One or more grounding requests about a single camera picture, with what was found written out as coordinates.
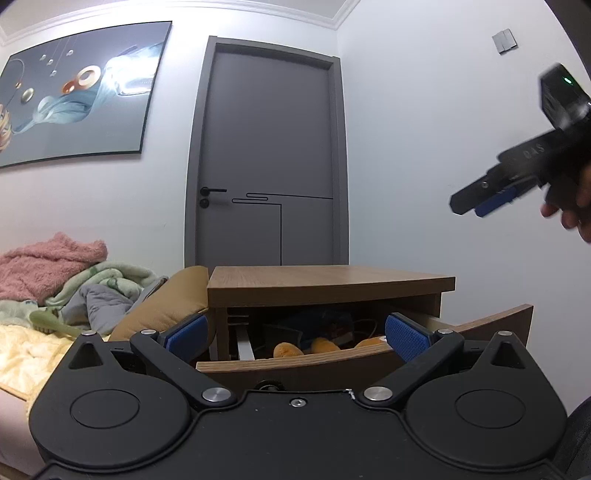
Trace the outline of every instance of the white wall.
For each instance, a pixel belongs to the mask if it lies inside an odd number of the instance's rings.
[[[104,239],[111,259],[160,274],[180,270],[189,141],[208,36],[337,53],[335,31],[299,21],[218,8],[142,7],[30,35],[2,48],[0,65],[13,53],[64,35],[156,20],[172,20],[173,29],[155,83],[143,154],[1,169],[0,252],[61,230],[80,241]]]
[[[500,56],[510,28],[519,49]],[[531,193],[486,219],[452,193],[550,124],[537,76],[560,61],[591,91],[543,0],[362,0],[338,30],[352,264],[457,276],[452,323],[535,306],[530,351],[568,408],[591,395],[591,247]]]

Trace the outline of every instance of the pink blanket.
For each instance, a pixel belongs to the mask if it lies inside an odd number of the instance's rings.
[[[66,280],[106,258],[102,240],[81,244],[61,232],[47,242],[10,250],[0,256],[0,300],[42,304]]]

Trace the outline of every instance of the light switch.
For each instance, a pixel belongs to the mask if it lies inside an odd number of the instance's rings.
[[[515,37],[509,28],[497,33],[492,37],[492,39],[494,40],[496,49],[500,54],[518,47]]]

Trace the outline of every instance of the gray door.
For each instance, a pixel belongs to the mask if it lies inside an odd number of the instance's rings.
[[[213,49],[200,144],[191,148],[199,155],[197,179],[191,165],[187,179],[197,190],[195,263],[210,272],[340,263],[330,68],[277,48],[234,47]]]

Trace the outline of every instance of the gray blanket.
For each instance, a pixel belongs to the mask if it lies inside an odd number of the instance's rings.
[[[62,308],[61,316],[66,325],[86,327],[101,335],[109,335],[133,304],[106,285],[83,285]]]

